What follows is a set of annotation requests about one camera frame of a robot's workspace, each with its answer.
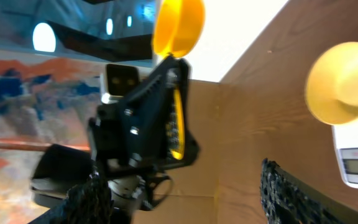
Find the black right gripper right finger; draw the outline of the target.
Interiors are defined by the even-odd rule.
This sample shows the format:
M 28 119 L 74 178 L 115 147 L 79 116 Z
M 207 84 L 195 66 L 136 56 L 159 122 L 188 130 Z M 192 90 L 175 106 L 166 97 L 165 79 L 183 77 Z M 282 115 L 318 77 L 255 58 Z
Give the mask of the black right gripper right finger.
M 260 200 L 268 224 L 358 224 L 358 211 L 325 196 L 268 159 L 262 161 Z

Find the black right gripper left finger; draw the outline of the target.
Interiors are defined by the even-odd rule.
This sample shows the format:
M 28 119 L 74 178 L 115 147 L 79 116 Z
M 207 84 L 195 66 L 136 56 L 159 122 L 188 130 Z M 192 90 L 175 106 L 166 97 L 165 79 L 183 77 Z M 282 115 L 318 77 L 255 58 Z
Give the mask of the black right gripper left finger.
M 107 180 L 94 175 L 71 188 L 63 202 L 29 224 L 112 224 L 114 213 Z

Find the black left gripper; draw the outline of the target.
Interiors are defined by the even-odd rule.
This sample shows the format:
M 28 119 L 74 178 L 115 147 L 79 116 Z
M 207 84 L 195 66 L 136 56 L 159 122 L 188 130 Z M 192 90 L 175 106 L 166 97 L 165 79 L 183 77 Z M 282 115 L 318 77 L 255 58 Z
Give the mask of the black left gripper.
M 188 129 L 187 101 L 190 65 L 166 57 L 137 87 L 118 103 L 101 104 L 88 120 L 88 141 L 94 170 L 104 177 L 145 175 L 148 167 L 163 169 L 192 165 L 200 147 Z

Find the yellow measuring scoop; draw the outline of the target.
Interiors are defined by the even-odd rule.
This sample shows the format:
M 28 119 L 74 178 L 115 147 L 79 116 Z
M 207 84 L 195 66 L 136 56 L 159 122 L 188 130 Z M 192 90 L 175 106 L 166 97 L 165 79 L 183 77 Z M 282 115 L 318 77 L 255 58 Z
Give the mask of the yellow measuring scoop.
M 163 0 L 160 3 L 155 21 L 153 51 L 159 57 L 175 58 L 186 56 L 198 42 L 204 26 L 205 7 L 202 0 Z M 175 125 L 169 124 L 168 129 L 176 128 L 177 142 L 169 147 L 176 160 L 185 156 L 185 112 L 178 85 L 173 90 L 173 111 Z

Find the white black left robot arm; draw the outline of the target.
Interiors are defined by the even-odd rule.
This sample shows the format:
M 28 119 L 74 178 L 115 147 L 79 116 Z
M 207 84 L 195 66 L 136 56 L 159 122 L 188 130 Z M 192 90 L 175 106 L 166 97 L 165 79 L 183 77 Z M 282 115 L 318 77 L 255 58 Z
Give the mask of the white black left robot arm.
M 30 180 L 35 201 L 60 216 L 131 215 L 153 210 L 168 170 L 192 165 L 200 147 L 187 126 L 190 65 L 172 56 L 144 80 L 109 64 L 101 104 L 89 119 L 89 151 L 54 144 Z

